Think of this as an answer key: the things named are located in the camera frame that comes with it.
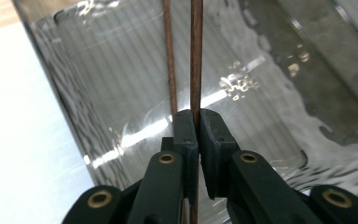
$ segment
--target metal ring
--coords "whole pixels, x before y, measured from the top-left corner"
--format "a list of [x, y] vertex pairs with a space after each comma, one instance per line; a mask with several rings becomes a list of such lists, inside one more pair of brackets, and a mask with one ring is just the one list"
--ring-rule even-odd
[[323, 192], [324, 199], [331, 204], [341, 207], [341, 208], [350, 208], [352, 207], [351, 199], [342, 192], [327, 189]]
[[[101, 202], [95, 201], [95, 198], [98, 196], [104, 196], [104, 199]], [[113, 199], [112, 193], [110, 193], [105, 189], [102, 189], [102, 190], [98, 190], [97, 192], [89, 196], [89, 199], [87, 200], [87, 204], [91, 208], [100, 208], [112, 202], [112, 199]]]
[[258, 161], [257, 156], [250, 154], [250, 153], [242, 153], [241, 154], [241, 160], [249, 163], [255, 163]]
[[171, 154], [163, 154], [158, 157], [158, 161], [164, 164], [169, 164], [175, 161], [175, 157]]

